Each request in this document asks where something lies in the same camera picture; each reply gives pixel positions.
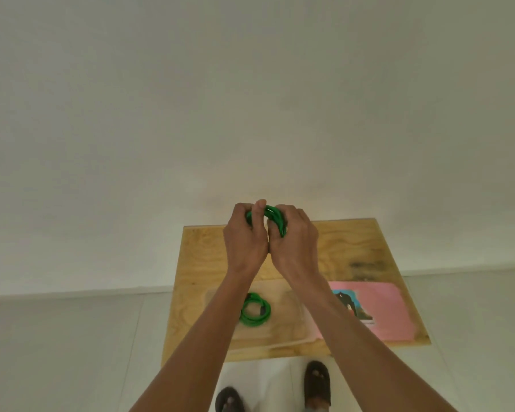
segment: green cable in hand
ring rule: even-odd
[[[281,210],[276,207],[266,205],[264,215],[278,226],[278,230],[281,233],[281,237],[284,237],[286,235],[286,225],[288,223],[284,221],[284,217],[282,216]],[[248,222],[248,224],[252,225],[252,211],[248,211],[246,213],[246,221]]]
[[[258,316],[250,316],[245,310],[248,304],[256,303],[260,304],[260,314]],[[271,305],[259,296],[257,293],[250,292],[246,299],[244,300],[244,304],[242,305],[242,310],[240,310],[240,322],[242,322],[247,327],[257,327],[261,324],[265,323],[269,317],[271,316]]]

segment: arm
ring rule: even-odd
[[[318,232],[301,209],[279,205],[288,233],[269,228],[273,263],[309,309],[363,412],[455,412],[340,304],[318,273]]]
[[[250,227],[245,219],[262,220],[265,200],[237,204],[223,230],[227,275],[183,341],[130,412],[164,410],[208,411],[240,309],[252,280],[268,253],[263,223]]]

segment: pink paper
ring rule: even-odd
[[[382,341],[412,341],[416,328],[394,284],[329,282],[330,289]],[[318,337],[322,338],[317,328]]]

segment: floor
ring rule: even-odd
[[[515,412],[515,271],[405,278],[431,346],[395,353],[460,411]],[[126,412],[160,365],[171,294],[0,303],[0,412]],[[332,411],[359,411],[332,358]],[[226,363],[253,412],[302,409],[306,358]]]

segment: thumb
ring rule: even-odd
[[[278,240],[281,238],[281,232],[278,230],[278,226],[275,221],[267,220],[267,227],[269,232],[269,242]]]
[[[265,231],[265,225],[263,224],[263,216],[265,213],[266,204],[266,200],[260,199],[254,205],[252,205],[252,230],[257,236],[267,235]]]

